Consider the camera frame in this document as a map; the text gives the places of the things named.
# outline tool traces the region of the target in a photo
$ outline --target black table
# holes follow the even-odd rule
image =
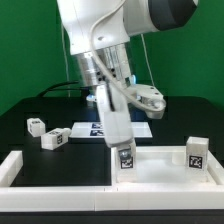
[[[198,97],[168,97],[161,120],[150,120],[130,107],[132,121],[147,121],[153,138],[138,138],[138,146],[186,145],[189,136],[207,137],[209,149],[224,160],[224,113]],[[47,131],[71,128],[74,122],[98,122],[96,108],[79,98],[28,98],[0,117],[0,163],[12,150],[22,150],[24,166],[12,186],[111,185],[110,149],[103,139],[70,139],[54,151],[41,149],[40,138],[27,131],[28,118],[40,118]],[[1,213],[0,223],[221,223],[221,211],[108,211],[72,213]]]

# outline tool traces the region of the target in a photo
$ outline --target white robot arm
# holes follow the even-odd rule
[[[153,86],[132,83],[125,44],[130,36],[183,26],[198,0],[57,0],[62,23],[82,73],[96,91],[108,147],[116,147],[118,181],[134,181],[135,141],[127,102],[149,118],[163,116],[166,103]],[[125,172],[120,167],[127,162]]]

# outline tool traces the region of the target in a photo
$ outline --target cable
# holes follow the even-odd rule
[[[122,0],[118,6],[116,8],[114,8],[111,12],[107,13],[106,15],[102,16],[99,20],[97,20],[93,26],[91,27],[90,30],[90,36],[89,36],[89,45],[90,45],[90,50],[92,52],[93,58],[95,60],[95,63],[98,65],[98,67],[100,68],[100,70],[102,71],[102,73],[107,77],[107,79],[114,85],[114,87],[120,92],[122,93],[128,100],[130,100],[130,102],[135,105],[137,108],[141,109],[141,110],[146,110],[146,111],[153,111],[153,112],[157,112],[157,111],[161,111],[161,108],[149,108],[146,105],[140,103],[139,101],[137,101],[133,96],[131,96],[127,91],[125,91],[124,89],[122,89],[120,86],[117,85],[116,81],[113,79],[110,71],[107,69],[107,67],[103,64],[102,60],[100,59],[100,57],[98,56],[95,48],[94,48],[94,31],[96,29],[96,27],[105,19],[107,19],[108,17],[114,15],[126,2],[126,0]]]
[[[148,67],[149,75],[150,75],[150,78],[151,78],[152,85],[155,87],[152,71],[151,71],[151,68],[150,68],[150,65],[149,65],[149,59],[148,59],[147,49],[146,49],[146,45],[145,45],[144,34],[141,34],[141,38],[142,38],[142,45],[143,45],[144,53],[145,53],[145,61],[146,61],[147,67]]]
[[[47,92],[51,91],[54,88],[61,87],[61,86],[72,85],[72,84],[78,84],[78,83],[79,83],[78,81],[69,81],[69,82],[61,82],[61,83],[52,85],[52,86],[48,87],[47,89],[45,89],[44,91],[42,91],[41,93],[39,93],[37,95],[37,97],[43,97]]]
[[[68,69],[68,58],[67,58],[66,49],[65,49],[65,35],[64,35],[64,27],[62,23],[61,23],[61,39],[62,39],[63,54],[64,54],[64,60],[65,60],[66,78],[67,78],[67,81],[69,82],[70,75],[69,75],[69,69]],[[71,97],[71,92],[69,90],[68,90],[68,97]]]

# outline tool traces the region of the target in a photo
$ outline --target green wall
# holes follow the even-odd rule
[[[66,81],[56,0],[0,1],[0,114]],[[201,96],[224,109],[224,1],[201,0],[182,29],[146,34],[151,68],[165,95]],[[69,42],[66,37],[67,52]],[[139,83],[150,83],[140,37],[131,40]],[[69,57],[71,79],[77,79]]]
[[[184,28],[145,35],[154,79],[164,94],[204,97],[224,110],[223,10],[223,0],[201,0]],[[132,49],[136,73],[147,80],[140,37],[132,39]]]

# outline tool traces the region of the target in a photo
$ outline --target white cube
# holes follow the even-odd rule
[[[30,118],[27,120],[27,129],[33,137],[40,137],[46,133],[46,127],[39,118]]]
[[[41,148],[53,150],[68,142],[69,128],[56,128],[41,136]]]
[[[186,169],[188,177],[206,181],[208,160],[208,138],[190,137],[186,147]]]

